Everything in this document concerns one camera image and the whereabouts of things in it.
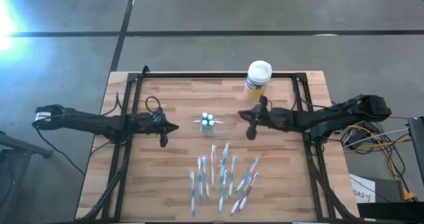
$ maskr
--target white cable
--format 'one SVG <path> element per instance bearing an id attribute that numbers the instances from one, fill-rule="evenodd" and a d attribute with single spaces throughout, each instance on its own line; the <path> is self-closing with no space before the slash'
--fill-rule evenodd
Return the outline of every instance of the white cable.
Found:
<path id="1" fill-rule="evenodd" d="M 362 141 L 365 141 L 365 140 L 369 140 L 369 139 L 373 139 L 373 138 L 376 138 L 376 137 L 380 137 L 382 135 L 386 135 L 386 134 L 390 134 L 390 133 L 395 133 L 395 132 L 401 132 L 401 131 L 407 131 L 407 130 L 408 130 L 408 128 L 405 128 L 405 129 L 400 129 L 400 130 L 395 130 L 395 131 L 389 131 L 389 132 L 382 133 L 382 134 L 379 134 L 379 135 L 374 135 L 374 136 L 371 136 L 371 137 L 368 137 L 368 138 L 365 138 L 365 139 L 362 139 L 362 140 L 355 141 L 352 144 L 349 144 L 349 145 L 344 146 L 343 148 L 347 148 L 347 147 L 350 147 L 350 146 L 352 146 L 354 144 L 357 144 L 359 142 L 362 142 Z"/>
<path id="2" fill-rule="evenodd" d="M 353 130 L 350 131 L 349 135 L 347 136 L 347 139 L 343 142 L 342 146 L 346 144 L 346 142 L 349 140 L 349 138 L 352 136 Z"/>

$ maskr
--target wire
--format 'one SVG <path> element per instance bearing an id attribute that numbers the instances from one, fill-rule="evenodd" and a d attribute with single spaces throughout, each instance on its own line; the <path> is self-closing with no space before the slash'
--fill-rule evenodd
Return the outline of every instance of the wire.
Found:
<path id="1" fill-rule="evenodd" d="M 66 155 L 64 152 L 58 150 L 52 143 L 48 142 L 48 140 L 46 140 L 46 138 L 44 138 L 40 132 L 40 130 L 38 130 L 37 128 L 35 128 L 35 130 L 37 131 L 38 135 L 40 136 L 40 138 L 47 143 L 48 145 L 50 145 L 55 151 L 59 152 L 60 154 L 62 154 L 63 156 L 65 156 L 65 158 L 69 161 L 69 163 L 72 164 L 72 166 L 78 170 L 78 172 L 80 172 L 82 174 L 82 176 L 85 176 L 84 172 L 82 172 L 82 170 L 80 168 L 78 168 L 74 162 L 72 162 L 72 160 L 68 157 L 68 155 Z"/>
<path id="2" fill-rule="evenodd" d="M 159 101 L 159 99 L 158 98 L 156 98 L 155 96 L 153 96 L 153 95 L 151 95 L 150 97 L 147 97 L 146 98 L 146 101 L 145 101 L 145 104 L 146 104 L 146 108 L 147 108 L 147 110 L 150 112 L 150 113 L 153 113 L 153 111 L 149 108 L 149 106 L 147 105 L 147 102 L 148 102 L 148 100 L 149 99 L 154 99 L 154 100 L 156 100 L 156 102 L 158 103 L 158 108 L 162 108 L 161 106 L 160 106 L 160 101 Z"/>
<path id="3" fill-rule="evenodd" d="M 312 155 L 314 155 L 314 156 L 316 156 L 317 154 L 315 153 L 313 153 L 312 152 L 312 146 L 314 146 L 315 147 L 315 150 L 317 150 L 318 149 L 318 147 L 320 147 L 320 149 L 321 149 L 321 154 L 323 154 L 324 153 L 324 150 L 325 150 L 325 146 L 323 145 L 323 143 L 322 142 L 320 142 L 319 143 L 319 146 L 317 146 L 316 144 L 314 144 L 314 145 L 311 145 L 310 147 L 311 147 L 311 154 Z"/>
<path id="4" fill-rule="evenodd" d="M 355 181 L 356 183 L 358 183 L 362 187 L 366 188 L 367 190 L 370 190 L 371 192 L 375 193 L 377 196 L 379 196 L 380 198 L 384 199 L 386 202 L 394 204 L 399 210 L 401 210 L 402 212 L 404 212 L 406 215 L 414 218 L 414 220 L 416 220 L 418 222 L 422 222 L 422 220 L 420 220 L 418 217 L 414 216 L 413 214 L 410 214 L 410 212 L 408 212 L 404 208 L 400 207 L 397 203 L 394 203 L 394 202 L 388 200 L 387 198 L 385 198 L 384 196 L 380 195 L 379 193 L 375 192 L 374 190 L 371 190 L 370 188 L 366 187 L 364 184 L 362 184 L 358 180 L 355 180 L 352 177 L 350 177 L 350 179 L 353 180 L 353 181 Z"/>
<path id="5" fill-rule="evenodd" d="M 346 142 L 349 140 L 349 138 L 352 136 L 353 130 L 350 130 L 349 136 L 347 136 L 347 139 L 342 143 L 342 145 L 344 146 L 346 144 Z"/>
<path id="6" fill-rule="evenodd" d="M 95 148 L 93 151 L 91 151 L 90 156 L 93 155 L 94 152 L 98 151 L 99 149 L 103 148 L 104 146 L 106 146 L 107 144 L 111 144 L 111 141 L 107 141 L 106 143 L 102 144 L 101 146 L 98 146 L 97 148 Z"/>
<path id="7" fill-rule="evenodd" d="M 388 118 L 391 118 L 391 119 L 409 119 L 407 117 L 388 117 Z"/>
<path id="8" fill-rule="evenodd" d="M 401 142 L 407 142 L 407 141 L 411 141 L 411 139 L 410 139 L 410 138 L 406 138 L 406 139 L 399 140 L 399 141 L 395 141 L 395 142 L 385 142 L 385 143 L 382 143 L 382 144 L 372 144 L 372 145 L 361 146 L 361 147 L 359 147 L 359 148 L 356 148 L 355 150 L 345 151 L 344 153 L 345 153 L 345 154 L 350 154 L 350 153 L 352 153 L 352 152 L 355 152 L 356 150 L 362 150 L 362 151 L 365 151 L 365 150 L 363 150 L 364 148 L 370 148 L 370 147 L 381 147 L 381 146 L 392 145 L 392 144 L 398 144 L 398 143 L 401 143 Z"/>
<path id="9" fill-rule="evenodd" d="M 292 107 L 290 109 L 290 111 L 293 111 L 294 110 L 294 107 L 296 106 L 296 103 L 297 103 L 297 100 L 295 99 L 294 102 L 293 102 L 293 105 L 292 105 Z"/>
<path id="10" fill-rule="evenodd" d="M 357 95 L 356 97 L 353 97 L 353 98 L 352 98 L 352 100 L 353 100 L 353 99 L 356 99 L 356 98 L 358 98 L 358 97 L 360 97 L 360 96 L 362 96 L 362 95 Z M 344 109 L 344 108 L 349 107 L 349 106 L 351 106 L 351 105 L 352 105 L 352 104 L 347 103 L 346 105 L 343 105 L 342 107 L 332 108 L 332 107 L 326 107 L 326 106 L 324 106 L 324 105 L 313 105 L 313 104 L 311 104 L 311 103 L 309 103 L 309 102 L 305 101 L 305 100 L 304 100 L 304 99 L 302 99 L 301 97 L 300 97 L 300 100 L 301 100 L 302 102 L 304 102 L 304 104 L 306 104 L 306 105 L 308 105 L 308 106 L 310 106 L 310 107 L 324 108 L 324 109 L 329 110 L 329 111 L 340 111 L 340 110 L 342 110 L 342 109 Z"/>
<path id="11" fill-rule="evenodd" d="M 9 189 L 7 190 L 5 196 L 3 197 L 3 199 L 0 202 L 0 207 L 4 204 L 4 202 L 6 201 L 6 198 L 9 196 L 9 193 L 11 192 L 11 189 L 13 187 L 13 167 L 12 167 L 12 159 L 10 157 L 9 154 L 5 154 L 7 156 L 7 158 L 9 159 L 9 169 L 11 172 L 11 185 L 9 186 Z"/>
<path id="12" fill-rule="evenodd" d="M 364 127 L 359 127 L 359 126 L 356 126 L 356 125 L 350 125 L 349 127 L 353 127 L 353 128 L 357 128 L 357 129 L 362 129 L 362 130 L 367 130 Z M 395 132 L 407 131 L 407 130 L 408 130 L 408 128 L 405 128 L 405 129 L 399 129 L 399 130 L 395 130 L 395 131 L 389 131 L 389 132 L 386 132 L 386 133 L 383 133 L 383 134 L 379 134 L 379 135 L 374 135 L 374 136 L 367 137 L 367 138 L 362 139 L 362 140 L 355 141 L 355 142 L 353 142 L 351 144 L 348 144 L 348 145 L 344 146 L 343 148 L 348 148 L 348 147 L 350 147 L 350 146 L 352 146 L 354 144 L 358 144 L 358 143 L 360 143 L 362 141 L 373 139 L 375 137 L 380 137 L 380 136 L 383 136 L 383 135 L 387 135 L 387 134 L 391 134 L 391 133 L 395 133 Z"/>
<path id="13" fill-rule="evenodd" d="M 367 133 L 369 133 L 370 135 L 372 135 L 372 131 L 370 131 L 370 130 L 364 128 L 364 127 L 358 127 L 358 126 L 355 126 L 355 125 L 351 125 L 349 127 L 362 129 L 362 130 L 366 131 Z M 387 135 L 385 135 L 385 134 L 387 134 L 387 133 L 381 134 L 382 135 L 382 138 L 391 142 L 390 138 Z M 381 143 L 380 140 L 377 140 L 376 142 L 378 143 L 379 146 L 381 146 L 381 151 L 383 151 L 384 154 L 387 157 L 387 165 L 388 165 L 388 168 L 389 168 L 389 170 L 391 171 L 391 173 L 393 175 L 394 180 L 398 180 L 398 178 L 400 178 L 401 181 L 403 182 L 403 184 L 405 186 L 405 190 L 403 191 L 404 192 L 404 195 L 406 196 L 406 194 L 409 194 L 409 195 L 414 196 L 415 194 L 411 194 L 409 192 L 409 188 L 408 188 L 408 186 L 406 184 L 405 179 L 403 178 L 403 175 L 405 174 L 405 171 L 406 171 L 405 162 L 403 161 L 402 157 L 400 156 L 400 153 L 398 152 L 398 150 L 395 147 L 395 143 L 400 142 L 400 141 L 408 141 L 410 139 L 410 137 L 409 137 L 409 138 L 406 138 L 406 139 L 401 140 L 406 135 L 408 135 L 408 134 L 404 134 L 404 135 L 400 136 L 398 139 L 396 139 L 394 142 L 388 143 L 388 147 L 385 147 L 384 146 L 385 144 Z M 392 160 L 392 149 L 394 149 L 396 151 L 396 154 L 398 155 L 399 159 L 401 160 L 401 163 L 402 163 L 402 166 L 403 166 L 403 171 L 402 172 L 399 171 L 399 169 L 396 167 L 396 165 L 394 164 L 394 162 Z"/>

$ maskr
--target yellow container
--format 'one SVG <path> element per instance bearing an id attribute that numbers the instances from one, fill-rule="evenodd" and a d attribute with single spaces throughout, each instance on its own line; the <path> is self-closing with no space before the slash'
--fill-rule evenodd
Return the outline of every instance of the yellow container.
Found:
<path id="1" fill-rule="evenodd" d="M 244 85 L 244 94 L 249 99 L 258 99 L 266 89 L 271 79 L 271 64 L 265 61 L 255 61 L 249 66 Z"/>

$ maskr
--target white sign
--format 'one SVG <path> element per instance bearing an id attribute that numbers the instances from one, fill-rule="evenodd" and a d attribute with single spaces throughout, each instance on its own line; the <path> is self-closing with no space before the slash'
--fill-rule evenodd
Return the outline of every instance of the white sign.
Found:
<path id="1" fill-rule="evenodd" d="M 365 178 L 350 174 L 353 194 L 357 203 L 375 203 L 376 202 L 376 183 Z"/>

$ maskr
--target white toothbrush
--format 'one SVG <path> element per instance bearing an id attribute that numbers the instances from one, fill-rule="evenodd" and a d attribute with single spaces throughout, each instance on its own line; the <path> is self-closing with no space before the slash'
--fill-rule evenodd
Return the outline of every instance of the white toothbrush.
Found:
<path id="1" fill-rule="evenodd" d="M 246 204 L 249 193 L 252 190 L 252 186 L 254 182 L 258 179 L 258 177 L 259 177 L 259 173 L 257 172 L 254 174 L 252 183 L 249 185 L 249 188 L 245 191 L 245 194 L 243 195 L 244 197 L 240 202 L 240 207 L 238 208 L 239 211 L 241 211 L 241 209 L 243 209 L 244 205 Z"/>
<path id="2" fill-rule="evenodd" d="M 249 187 L 250 181 L 252 180 L 252 177 L 249 176 L 249 178 L 247 179 L 247 183 L 246 183 L 246 187 L 244 187 L 243 192 L 240 193 L 240 196 L 238 197 L 237 201 L 234 203 L 233 208 L 231 209 L 231 214 L 233 215 L 234 212 L 237 210 L 237 208 L 240 205 L 241 200 L 243 199 L 243 195 L 245 193 L 245 191 L 247 190 L 247 187 Z"/>
<path id="3" fill-rule="evenodd" d="M 250 167 L 250 170 L 247 172 L 247 174 L 244 176 L 243 180 L 241 180 L 240 184 L 238 185 L 236 189 L 236 193 L 240 191 L 240 189 L 243 187 L 243 184 L 247 182 L 248 177 L 250 177 L 250 174 L 253 172 L 254 167 L 258 164 L 259 159 L 255 158 L 253 160 L 252 166 Z"/>
<path id="4" fill-rule="evenodd" d="M 224 170 L 224 178 L 223 178 L 223 183 L 221 184 L 221 197 L 219 198 L 218 213 L 221 213 L 223 210 L 226 179 L 227 179 L 227 170 Z"/>
<path id="5" fill-rule="evenodd" d="M 211 151 L 211 171 L 212 171 L 212 184 L 215 181 L 215 172 L 213 171 L 213 167 L 215 165 L 215 162 L 217 160 L 217 152 L 216 152 L 217 146 L 212 144 L 212 151 Z"/>

